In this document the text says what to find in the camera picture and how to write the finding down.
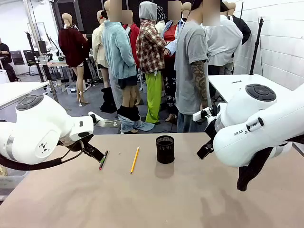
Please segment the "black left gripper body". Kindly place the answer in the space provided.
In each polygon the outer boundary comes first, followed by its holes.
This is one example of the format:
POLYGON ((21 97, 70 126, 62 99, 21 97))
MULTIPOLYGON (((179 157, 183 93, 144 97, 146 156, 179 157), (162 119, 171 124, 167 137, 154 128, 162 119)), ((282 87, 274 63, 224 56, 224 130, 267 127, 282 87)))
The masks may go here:
POLYGON ((90 134, 84 138, 81 138, 80 140, 73 141, 72 139, 65 136, 65 137, 62 137, 59 139, 58 146, 64 146, 73 152, 77 152, 77 151, 87 148, 89 141, 92 138, 93 138, 93 134, 90 134))

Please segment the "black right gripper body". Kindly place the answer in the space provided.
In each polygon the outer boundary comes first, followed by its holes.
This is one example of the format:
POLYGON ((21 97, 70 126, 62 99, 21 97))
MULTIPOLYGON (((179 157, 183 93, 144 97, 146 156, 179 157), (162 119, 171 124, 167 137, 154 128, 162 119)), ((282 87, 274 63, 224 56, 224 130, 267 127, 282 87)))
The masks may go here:
POLYGON ((215 130, 216 119, 216 116, 213 116, 210 112, 205 113, 205 133, 210 137, 210 143, 213 143, 214 137, 217 134, 217 131, 215 130))

